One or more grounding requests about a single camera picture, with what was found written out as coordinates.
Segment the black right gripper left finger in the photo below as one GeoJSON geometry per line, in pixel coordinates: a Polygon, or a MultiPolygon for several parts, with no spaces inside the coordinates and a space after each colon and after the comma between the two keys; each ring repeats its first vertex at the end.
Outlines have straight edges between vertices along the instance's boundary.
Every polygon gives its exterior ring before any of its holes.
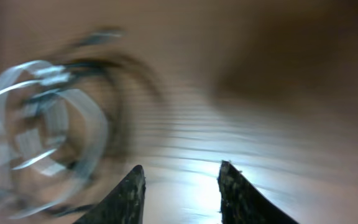
{"type": "Polygon", "coordinates": [[[145,175],[136,165],[110,193],[73,224],[142,224],[145,175]]]}

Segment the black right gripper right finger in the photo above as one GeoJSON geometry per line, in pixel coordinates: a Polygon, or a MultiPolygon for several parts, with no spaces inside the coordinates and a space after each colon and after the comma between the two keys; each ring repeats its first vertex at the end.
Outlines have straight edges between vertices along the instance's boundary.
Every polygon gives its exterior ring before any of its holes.
{"type": "Polygon", "coordinates": [[[297,224],[267,200],[229,161],[218,176],[223,224],[297,224]]]}

